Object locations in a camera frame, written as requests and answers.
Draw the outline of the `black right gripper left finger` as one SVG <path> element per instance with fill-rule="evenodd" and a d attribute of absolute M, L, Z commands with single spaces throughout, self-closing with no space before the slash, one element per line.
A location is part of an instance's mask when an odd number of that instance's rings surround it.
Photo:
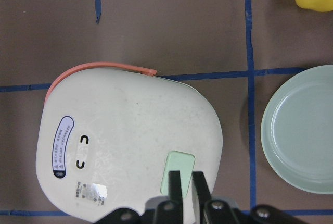
<path fill-rule="evenodd" d="M 180 171 L 170 171 L 168 181 L 169 199 L 177 203 L 177 223 L 183 223 L 183 195 Z"/>

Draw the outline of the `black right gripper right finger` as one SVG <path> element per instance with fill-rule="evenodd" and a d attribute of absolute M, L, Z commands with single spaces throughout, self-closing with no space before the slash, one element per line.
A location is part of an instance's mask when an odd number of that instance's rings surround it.
<path fill-rule="evenodd" d="M 213 198 L 201 171 L 192 172 L 192 203 L 196 223 L 214 223 Z"/>

